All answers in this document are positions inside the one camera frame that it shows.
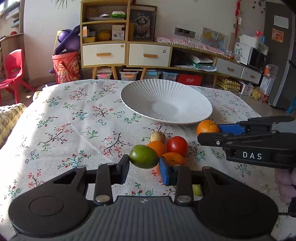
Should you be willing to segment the right hand pink glove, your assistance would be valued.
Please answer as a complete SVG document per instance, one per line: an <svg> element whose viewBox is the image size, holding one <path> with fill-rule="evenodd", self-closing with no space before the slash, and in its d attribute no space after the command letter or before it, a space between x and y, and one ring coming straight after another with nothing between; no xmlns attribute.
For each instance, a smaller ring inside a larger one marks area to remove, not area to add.
<svg viewBox="0 0 296 241"><path fill-rule="evenodd" d="M274 174L281 200L285 203L291 203L296 196L295 168L292 171L288 169L275 169Z"/></svg>

